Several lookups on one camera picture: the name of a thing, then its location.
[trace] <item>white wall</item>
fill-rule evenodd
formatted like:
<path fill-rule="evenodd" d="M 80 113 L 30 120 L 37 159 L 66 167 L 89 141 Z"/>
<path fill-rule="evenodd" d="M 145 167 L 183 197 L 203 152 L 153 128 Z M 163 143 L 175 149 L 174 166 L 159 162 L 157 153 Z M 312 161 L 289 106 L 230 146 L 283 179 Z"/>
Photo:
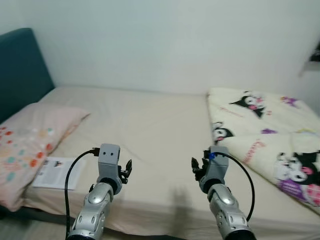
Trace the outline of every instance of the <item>white wall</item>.
<path fill-rule="evenodd" d="M 319 110 L 319 0 L 18 0 L 56 85 L 293 95 Z"/>
<path fill-rule="evenodd" d="M 15 0 L 0 0 L 0 34 L 23 25 Z"/>

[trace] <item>black cable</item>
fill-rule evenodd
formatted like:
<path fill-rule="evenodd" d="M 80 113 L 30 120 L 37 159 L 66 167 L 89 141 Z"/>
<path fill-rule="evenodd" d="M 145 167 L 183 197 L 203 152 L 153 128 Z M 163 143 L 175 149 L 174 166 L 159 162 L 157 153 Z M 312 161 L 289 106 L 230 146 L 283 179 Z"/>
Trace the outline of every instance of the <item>black cable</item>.
<path fill-rule="evenodd" d="M 254 211 L 254 207 L 255 207 L 255 199 L 256 199 L 256 194 L 255 194 L 255 187 L 254 187 L 254 183 L 252 182 L 252 179 L 248 173 L 248 171 L 244 168 L 244 166 L 237 160 L 235 159 L 233 156 L 229 155 L 229 154 L 226 154 L 226 153 L 223 153 L 223 152 L 218 152 L 218 151 L 215 151 L 214 152 L 215 155 L 222 155 L 222 156 L 225 156 L 231 160 L 233 160 L 236 164 L 238 164 L 240 166 L 240 168 L 245 172 L 245 175 L 248 177 L 249 179 L 249 182 L 250 182 L 250 185 L 251 185 L 251 192 L 252 192 L 252 199 L 251 199 L 251 207 L 250 207 L 250 211 L 249 211 L 249 214 L 248 216 L 246 217 L 246 220 L 247 222 L 249 222 L 251 216 L 252 216 L 252 213 Z"/>
<path fill-rule="evenodd" d="M 66 227 L 66 231 L 65 231 L 65 239 L 67 240 L 68 235 L 70 233 L 70 209 L 69 209 L 69 199 L 68 199 L 68 181 L 69 181 L 69 176 L 71 173 L 71 170 L 74 168 L 74 166 L 76 165 L 76 163 L 79 161 L 80 158 L 82 158 L 84 155 L 87 154 L 95 154 L 95 150 L 89 150 L 89 151 L 85 151 L 84 153 L 82 153 L 80 156 L 78 156 L 73 163 L 71 164 L 68 173 L 66 174 L 66 178 L 65 178 L 65 184 L 64 184 L 64 200 L 65 200 L 65 214 L 66 214 L 66 223 L 65 223 L 65 227 Z"/>

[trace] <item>cartoon print comforter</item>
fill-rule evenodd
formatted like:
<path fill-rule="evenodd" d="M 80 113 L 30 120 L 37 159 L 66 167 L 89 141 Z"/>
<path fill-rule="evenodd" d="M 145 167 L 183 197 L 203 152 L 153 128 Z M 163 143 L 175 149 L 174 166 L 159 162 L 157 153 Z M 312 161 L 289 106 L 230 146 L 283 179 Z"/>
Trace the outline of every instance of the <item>cartoon print comforter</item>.
<path fill-rule="evenodd" d="M 212 88 L 208 107 L 216 145 L 320 214 L 320 119 L 303 101 Z"/>

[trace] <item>pink pillowcase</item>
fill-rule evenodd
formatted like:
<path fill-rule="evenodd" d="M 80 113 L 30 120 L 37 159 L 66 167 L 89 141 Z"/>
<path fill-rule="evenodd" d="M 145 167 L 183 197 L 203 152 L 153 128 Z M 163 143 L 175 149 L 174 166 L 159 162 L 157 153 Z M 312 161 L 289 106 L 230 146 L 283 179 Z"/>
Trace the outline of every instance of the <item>pink pillowcase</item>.
<path fill-rule="evenodd" d="M 17 211 L 23 192 L 46 156 L 89 113 L 81 108 L 33 103 L 0 125 L 0 205 Z"/>

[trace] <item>white bed sheet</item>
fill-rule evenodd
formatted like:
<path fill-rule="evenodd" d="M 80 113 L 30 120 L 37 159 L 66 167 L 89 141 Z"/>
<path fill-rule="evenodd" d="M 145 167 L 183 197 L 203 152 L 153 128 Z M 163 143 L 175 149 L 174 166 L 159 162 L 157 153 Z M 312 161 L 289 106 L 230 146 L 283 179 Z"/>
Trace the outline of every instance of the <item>white bed sheet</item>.
<path fill-rule="evenodd" d="M 91 112 L 52 156 L 76 157 L 102 143 L 120 145 L 122 166 L 132 159 L 128 184 L 114 197 L 106 226 L 134 235 L 170 235 L 192 240 L 220 240 L 207 196 L 191 170 L 191 157 L 201 159 L 212 144 L 206 97 L 199 95 L 58 87 L 44 103 L 82 107 Z M 77 215 L 84 196 L 98 177 L 98 159 L 86 167 L 76 190 L 70 191 L 70 212 Z M 256 202 L 250 226 L 260 240 L 319 239 L 320 218 L 250 169 Z M 226 184 L 244 213 L 251 203 L 250 185 L 233 162 Z M 29 187 L 26 207 L 65 214 L 63 190 Z"/>

